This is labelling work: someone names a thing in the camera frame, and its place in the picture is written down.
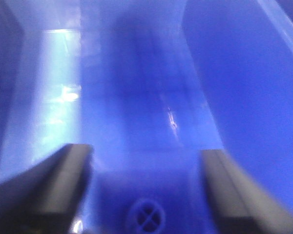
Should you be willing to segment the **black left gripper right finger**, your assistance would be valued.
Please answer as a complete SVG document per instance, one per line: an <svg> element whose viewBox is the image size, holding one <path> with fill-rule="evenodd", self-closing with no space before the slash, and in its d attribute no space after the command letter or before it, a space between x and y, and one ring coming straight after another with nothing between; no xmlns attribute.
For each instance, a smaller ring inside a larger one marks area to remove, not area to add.
<svg viewBox="0 0 293 234"><path fill-rule="evenodd" d="M202 176L221 234L293 234L293 214L221 149L201 150Z"/></svg>

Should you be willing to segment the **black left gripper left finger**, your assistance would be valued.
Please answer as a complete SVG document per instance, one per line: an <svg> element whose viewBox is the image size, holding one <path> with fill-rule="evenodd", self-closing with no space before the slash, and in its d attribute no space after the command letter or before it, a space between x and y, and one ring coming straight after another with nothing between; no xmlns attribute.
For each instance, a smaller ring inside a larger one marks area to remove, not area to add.
<svg viewBox="0 0 293 234"><path fill-rule="evenodd" d="M66 144L0 183L0 234L67 234L91 176L93 147Z"/></svg>

